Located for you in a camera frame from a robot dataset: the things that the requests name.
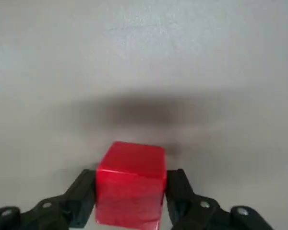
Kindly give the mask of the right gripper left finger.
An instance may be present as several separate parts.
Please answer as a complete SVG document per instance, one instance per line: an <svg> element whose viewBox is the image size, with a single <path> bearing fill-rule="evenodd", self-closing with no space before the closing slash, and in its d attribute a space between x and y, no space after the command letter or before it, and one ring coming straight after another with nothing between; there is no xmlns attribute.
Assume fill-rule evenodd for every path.
<svg viewBox="0 0 288 230"><path fill-rule="evenodd" d="M0 230L82 229L95 203L96 171L85 169L64 194L43 199L28 211L0 207Z"/></svg>

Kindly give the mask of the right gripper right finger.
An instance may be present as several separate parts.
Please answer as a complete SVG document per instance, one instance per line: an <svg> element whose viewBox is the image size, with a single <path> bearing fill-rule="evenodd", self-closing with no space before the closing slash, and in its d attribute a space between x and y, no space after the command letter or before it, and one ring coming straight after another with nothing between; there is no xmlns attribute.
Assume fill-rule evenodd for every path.
<svg viewBox="0 0 288 230"><path fill-rule="evenodd" d="M183 169L167 171L165 190L173 230L272 230L253 208L233 206L229 212L209 197L194 193Z"/></svg>

